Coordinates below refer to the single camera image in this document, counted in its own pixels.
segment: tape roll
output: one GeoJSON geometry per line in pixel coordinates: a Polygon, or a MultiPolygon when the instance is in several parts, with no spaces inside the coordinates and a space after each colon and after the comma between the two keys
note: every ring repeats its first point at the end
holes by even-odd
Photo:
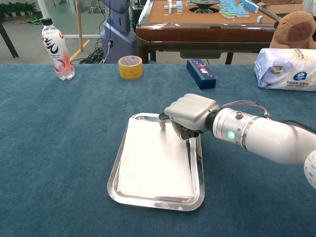
{"type": "Polygon", "coordinates": [[[125,56],[119,59],[119,74],[127,80],[138,79],[143,75],[143,60],[137,56],[125,56]]]}

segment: blue box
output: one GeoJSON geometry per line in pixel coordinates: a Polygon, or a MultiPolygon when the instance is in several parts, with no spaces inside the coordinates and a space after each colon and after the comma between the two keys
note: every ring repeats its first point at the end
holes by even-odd
{"type": "Polygon", "coordinates": [[[200,89],[210,89],[215,87],[216,77],[209,70],[207,65],[204,64],[202,59],[188,59],[187,70],[200,89]]]}

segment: table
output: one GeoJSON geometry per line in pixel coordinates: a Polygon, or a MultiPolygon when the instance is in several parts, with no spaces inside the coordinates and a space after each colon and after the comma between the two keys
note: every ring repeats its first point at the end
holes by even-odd
{"type": "Polygon", "coordinates": [[[136,28],[140,57],[148,63],[152,50],[180,52],[183,58],[211,58],[212,54],[228,52],[226,64],[231,64],[234,52],[254,52],[269,47],[273,23],[280,17],[259,7],[248,18],[227,19],[219,12],[194,13],[183,1],[183,13],[168,14],[167,0],[148,0],[136,28]],[[258,24],[258,16],[263,22],[258,24]]]}
{"type": "Polygon", "coordinates": [[[316,127],[316,93],[259,89],[252,65],[210,68],[216,88],[199,90],[184,65],[147,64],[135,81],[121,79],[116,64],[75,65],[72,81],[52,65],[0,66],[0,236],[315,236],[316,190],[302,166],[274,164],[210,132],[196,211],[122,205],[107,194],[128,118],[160,113],[188,92],[220,105],[253,100],[275,120],[316,127]]]}

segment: cardboard box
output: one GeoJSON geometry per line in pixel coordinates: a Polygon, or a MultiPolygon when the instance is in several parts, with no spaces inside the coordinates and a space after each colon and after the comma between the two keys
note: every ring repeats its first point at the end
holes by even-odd
{"type": "Polygon", "coordinates": [[[257,5],[283,17],[294,11],[304,11],[302,2],[303,0],[262,0],[257,5]]]}

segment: stainless steel tray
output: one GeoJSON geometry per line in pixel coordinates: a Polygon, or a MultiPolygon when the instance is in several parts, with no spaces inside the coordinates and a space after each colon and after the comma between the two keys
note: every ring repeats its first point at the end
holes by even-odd
{"type": "MultiPolygon", "coordinates": [[[[141,113],[136,114],[132,118],[139,120],[146,120],[150,122],[156,122],[159,126],[158,114],[141,113]]],[[[204,177],[203,177],[203,163],[202,163],[202,151],[201,151],[201,139],[191,138],[186,141],[189,164],[191,169],[191,178],[193,184],[194,196],[190,198],[179,197],[155,197],[146,198],[138,196],[128,196],[121,192],[118,192],[118,180],[119,180],[119,166],[121,155],[124,148],[125,136],[128,126],[126,127],[124,137],[122,139],[110,178],[108,180],[108,193],[110,197],[116,202],[122,204],[129,204],[135,206],[144,206],[152,208],[179,210],[179,211],[193,211],[201,206],[205,197],[204,190],[204,177]]]]}

